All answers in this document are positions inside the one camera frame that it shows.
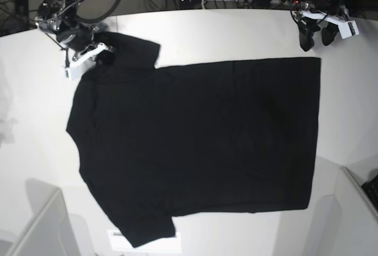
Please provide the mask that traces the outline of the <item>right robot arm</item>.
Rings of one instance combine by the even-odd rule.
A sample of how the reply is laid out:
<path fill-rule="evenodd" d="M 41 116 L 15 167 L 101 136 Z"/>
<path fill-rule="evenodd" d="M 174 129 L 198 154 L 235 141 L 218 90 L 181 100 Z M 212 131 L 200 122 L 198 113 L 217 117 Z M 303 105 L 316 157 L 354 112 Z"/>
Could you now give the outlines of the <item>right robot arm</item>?
<path fill-rule="evenodd" d="M 37 28 L 66 52 L 65 68 L 74 68 L 97 56 L 108 46 L 95 40 L 98 24 L 109 17 L 121 0 L 115 0 L 110 9 L 95 19 L 78 16 L 84 0 L 43 0 L 34 22 Z"/>

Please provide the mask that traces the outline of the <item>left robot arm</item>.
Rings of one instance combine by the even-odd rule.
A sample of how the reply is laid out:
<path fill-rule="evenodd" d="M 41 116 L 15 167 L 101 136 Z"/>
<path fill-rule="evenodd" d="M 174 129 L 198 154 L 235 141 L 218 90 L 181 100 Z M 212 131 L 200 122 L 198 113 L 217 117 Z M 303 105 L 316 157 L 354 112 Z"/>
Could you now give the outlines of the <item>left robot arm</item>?
<path fill-rule="evenodd" d="M 290 11 L 298 27 L 299 44 L 307 52 L 314 46 L 314 34 L 321 33 L 324 46 L 340 36 L 347 39 L 359 35 L 356 21 L 350 19 L 344 0 L 296 0 Z"/>

